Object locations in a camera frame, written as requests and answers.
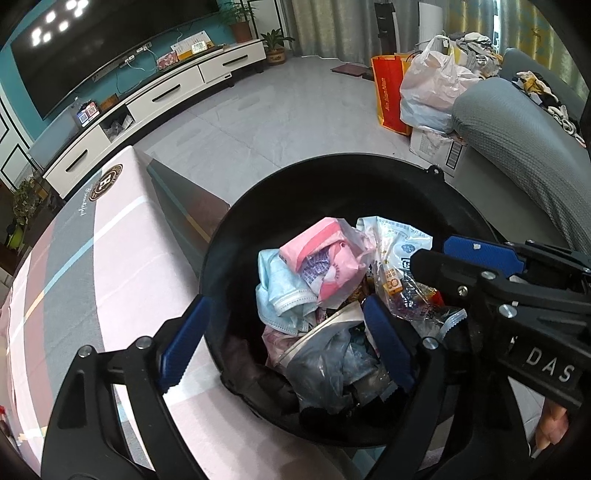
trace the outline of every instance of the table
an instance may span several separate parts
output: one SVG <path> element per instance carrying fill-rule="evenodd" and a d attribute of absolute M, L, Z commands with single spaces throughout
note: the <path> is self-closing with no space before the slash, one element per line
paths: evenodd
<path fill-rule="evenodd" d="M 128 147 L 41 236 L 0 314 L 0 335 L 8 337 L 8 417 L 37 472 L 53 401 L 77 349 L 126 348 L 181 315 L 198 293 L 207 243 L 228 208 Z M 116 397 L 134 459 L 149 466 L 125 387 Z M 210 479 L 342 478 L 343 467 L 325 449 L 255 417 L 228 392 L 204 342 L 164 398 Z"/>

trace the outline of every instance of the light blue face mask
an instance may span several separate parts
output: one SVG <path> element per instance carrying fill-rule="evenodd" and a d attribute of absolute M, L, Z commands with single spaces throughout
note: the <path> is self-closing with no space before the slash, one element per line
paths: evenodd
<path fill-rule="evenodd" d="M 259 252 L 258 271 L 261 283 L 256 287 L 256 307 L 263 323 L 293 336 L 312 330 L 318 299 L 280 258 L 279 249 Z"/>

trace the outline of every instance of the tablecloth logo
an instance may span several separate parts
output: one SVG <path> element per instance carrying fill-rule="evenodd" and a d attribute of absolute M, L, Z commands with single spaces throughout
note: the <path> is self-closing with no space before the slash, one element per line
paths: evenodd
<path fill-rule="evenodd" d="M 107 190 L 109 190 L 115 181 L 119 178 L 121 171 L 123 170 L 123 165 L 115 165 L 111 167 L 107 172 L 95 183 L 95 186 L 92 187 L 92 192 L 88 199 L 91 202 L 94 202 L 98 197 L 105 194 Z"/>

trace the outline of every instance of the human hand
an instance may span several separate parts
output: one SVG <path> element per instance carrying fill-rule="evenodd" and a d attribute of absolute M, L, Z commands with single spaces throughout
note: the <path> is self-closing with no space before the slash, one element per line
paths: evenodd
<path fill-rule="evenodd" d="M 569 429 L 566 408 L 546 398 L 542 409 L 542 418 L 535 430 L 535 445 L 544 450 L 552 443 L 556 445 Z"/>

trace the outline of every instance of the blue gripper pad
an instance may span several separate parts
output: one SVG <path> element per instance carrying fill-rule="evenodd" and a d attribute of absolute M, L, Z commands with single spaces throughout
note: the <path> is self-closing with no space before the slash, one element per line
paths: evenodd
<path fill-rule="evenodd" d="M 211 314 L 211 300 L 198 296 L 183 313 L 183 325 L 160 360 L 160 388 L 166 393 L 178 385 L 197 345 L 205 334 Z"/>
<path fill-rule="evenodd" d="M 512 248 L 465 238 L 451 236 L 443 244 L 443 253 L 475 265 L 497 270 L 505 278 L 523 273 L 525 264 L 517 258 Z"/>
<path fill-rule="evenodd" d="M 363 304 L 365 324 L 371 332 L 379 359 L 394 382 L 408 392 L 415 384 L 411 369 L 411 356 L 402 340 L 390 325 L 388 313 L 379 305 L 380 299 L 369 296 Z"/>

